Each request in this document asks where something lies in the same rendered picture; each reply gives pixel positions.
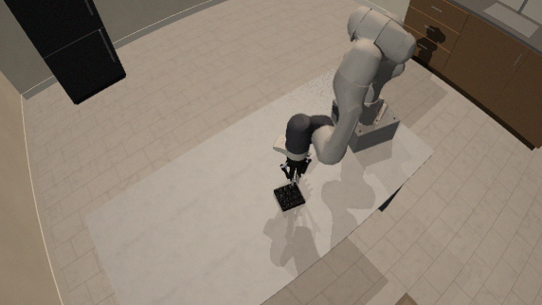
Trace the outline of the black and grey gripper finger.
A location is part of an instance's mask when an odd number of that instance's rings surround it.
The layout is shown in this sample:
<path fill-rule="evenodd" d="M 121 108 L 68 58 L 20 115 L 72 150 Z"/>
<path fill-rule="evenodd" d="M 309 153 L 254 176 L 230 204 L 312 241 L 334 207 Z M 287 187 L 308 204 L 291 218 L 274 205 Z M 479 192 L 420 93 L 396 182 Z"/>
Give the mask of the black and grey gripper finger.
<path fill-rule="evenodd" d="M 300 166 L 297 167 L 297 171 L 296 171 L 296 182 L 297 184 L 299 184 L 299 178 L 301 177 L 301 174 L 304 174 L 310 164 L 310 162 L 312 161 L 310 155 L 307 156 L 307 160 Z"/>
<path fill-rule="evenodd" d="M 281 167 L 281 170 L 284 171 L 287 179 L 290 179 L 290 183 L 293 186 L 294 185 L 294 179 L 295 179 L 294 175 L 295 175 L 295 170 L 296 170 L 297 166 L 293 166 L 293 168 L 290 168 L 289 173 L 288 173 L 286 165 L 287 165 L 287 163 L 285 163 L 284 165 L 280 164 L 280 167 Z"/>

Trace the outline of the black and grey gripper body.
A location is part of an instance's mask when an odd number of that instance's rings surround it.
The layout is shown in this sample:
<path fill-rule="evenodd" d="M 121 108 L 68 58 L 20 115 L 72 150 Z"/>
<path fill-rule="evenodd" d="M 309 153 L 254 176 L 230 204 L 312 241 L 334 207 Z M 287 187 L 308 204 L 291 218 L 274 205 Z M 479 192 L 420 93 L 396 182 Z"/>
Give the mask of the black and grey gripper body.
<path fill-rule="evenodd" d="M 287 163 L 287 165 L 286 165 L 287 167 L 293 168 L 293 166 L 297 166 L 297 167 L 298 167 L 299 165 L 302 165 L 302 164 L 305 162 L 305 160 L 307 160 L 307 158 L 305 158 L 305 159 L 303 159 L 303 160 L 300 160 L 300 161 L 291 160 L 291 159 L 288 158 L 288 156 L 287 156 L 287 160 L 286 160 L 285 163 Z M 291 165 L 291 164 L 293 164 L 293 165 Z"/>

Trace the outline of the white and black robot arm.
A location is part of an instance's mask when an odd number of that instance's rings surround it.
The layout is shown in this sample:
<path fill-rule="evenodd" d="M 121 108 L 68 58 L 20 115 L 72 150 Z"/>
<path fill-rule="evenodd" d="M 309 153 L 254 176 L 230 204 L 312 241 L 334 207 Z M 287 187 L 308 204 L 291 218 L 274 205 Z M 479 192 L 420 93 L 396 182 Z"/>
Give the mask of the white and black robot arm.
<path fill-rule="evenodd" d="M 347 27 L 351 42 L 355 39 L 356 43 L 345 52 L 334 74 L 339 113 L 336 127 L 325 115 L 292 116 L 286 134 L 279 135 L 273 145 L 275 151 L 291 160 L 311 155 L 309 148 L 313 144 L 319 162 L 340 162 L 357 124 L 378 125 L 387 108 L 380 95 L 383 86 L 403 73 L 405 62 L 416 50 L 415 38 L 403 30 L 404 22 L 396 14 L 381 14 L 362 6 L 351 14 Z"/>

